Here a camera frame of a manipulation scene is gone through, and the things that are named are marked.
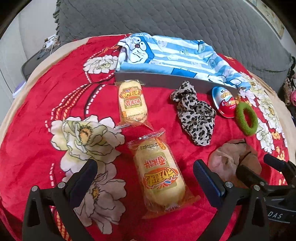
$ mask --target gray quilted headboard cover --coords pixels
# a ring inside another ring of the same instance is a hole
[[[292,65],[276,34],[244,0],[58,0],[54,17],[62,45],[137,32],[202,39],[276,92]]]

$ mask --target blue and white striped cloth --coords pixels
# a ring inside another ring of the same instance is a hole
[[[202,40],[132,34],[122,46],[116,71],[172,74],[245,90],[249,82]]]

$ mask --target green hair tie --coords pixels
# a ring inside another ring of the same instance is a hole
[[[251,126],[248,125],[244,112],[248,114]],[[246,102],[238,103],[235,109],[235,117],[237,125],[246,136],[251,136],[256,133],[258,127],[258,117],[252,107],[250,107]]]

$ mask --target rice cracker package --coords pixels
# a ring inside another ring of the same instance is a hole
[[[128,143],[148,210],[143,218],[158,217],[200,198],[194,197],[186,186],[174,156],[165,143],[164,132],[162,128]]]
[[[152,129],[147,122],[148,110],[140,82],[138,80],[125,80],[115,84],[118,86],[121,120],[119,125],[132,124],[138,126],[144,124]]]

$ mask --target leopard print scrunchie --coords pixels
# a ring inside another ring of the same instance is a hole
[[[194,87],[184,81],[170,98],[178,102],[177,112],[182,128],[196,145],[207,146],[213,134],[216,111],[206,102],[197,99]]]

